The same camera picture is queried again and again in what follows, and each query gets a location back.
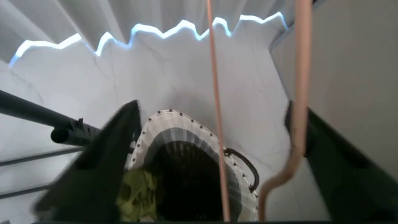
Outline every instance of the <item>gray wall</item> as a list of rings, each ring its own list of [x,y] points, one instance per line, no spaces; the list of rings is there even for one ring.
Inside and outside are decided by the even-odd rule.
[[[398,180],[398,1],[326,0],[313,12],[310,107]],[[294,97],[294,27],[271,48]]]

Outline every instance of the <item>thin copper wire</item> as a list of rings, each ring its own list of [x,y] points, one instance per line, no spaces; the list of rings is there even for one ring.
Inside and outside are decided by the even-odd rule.
[[[214,41],[213,16],[211,13],[211,0],[207,0],[207,20],[208,20],[209,33],[210,33],[209,40],[210,40],[210,52],[211,52],[211,68],[213,70],[213,90],[216,101],[218,142],[220,147],[218,157],[220,159],[219,163],[220,163],[221,201],[223,203],[224,222],[230,222],[231,219],[229,214],[228,184],[227,184],[225,163],[224,163],[223,128],[221,126],[220,94],[218,92],[216,47]]]
[[[266,219],[266,201],[271,190],[285,184],[299,168],[305,154],[308,119],[308,89],[311,67],[312,1],[296,0],[296,84],[292,113],[292,150],[286,165],[277,175],[263,183],[259,196],[259,221]]]

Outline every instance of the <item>white marble floor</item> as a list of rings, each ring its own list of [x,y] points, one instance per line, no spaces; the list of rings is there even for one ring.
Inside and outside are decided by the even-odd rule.
[[[261,182],[282,168],[290,144],[283,125],[288,99],[268,51],[279,32],[275,23],[241,21],[232,37],[216,27],[226,145],[252,161]],[[83,42],[63,50],[30,49],[12,68],[0,65],[0,89],[97,127],[121,105],[138,99],[143,121],[173,108],[216,133],[208,38],[198,41],[189,29],[167,39],[142,32],[133,38],[131,49],[108,42],[101,57]],[[50,141],[52,128],[3,115],[0,123],[2,159],[64,147]],[[72,159],[0,167],[0,192],[50,182]],[[28,207],[35,195],[0,200],[0,220],[31,220]],[[306,161],[268,204],[270,220],[329,219]]]

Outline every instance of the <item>laundry basket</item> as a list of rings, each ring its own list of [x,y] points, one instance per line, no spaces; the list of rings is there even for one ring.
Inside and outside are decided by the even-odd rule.
[[[154,167],[163,173],[165,196],[157,208],[169,221],[222,220],[218,138],[189,116],[162,110],[151,116],[136,142],[130,169]],[[259,176],[240,153],[224,147],[231,221],[257,220]],[[240,158],[254,174],[247,175],[231,156]]]

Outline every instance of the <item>yellow cloth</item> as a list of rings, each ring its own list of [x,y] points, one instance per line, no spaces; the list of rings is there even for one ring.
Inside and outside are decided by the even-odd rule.
[[[116,199],[121,221],[136,222],[146,215],[156,220],[157,184],[157,178],[142,169],[131,169],[125,173]]]

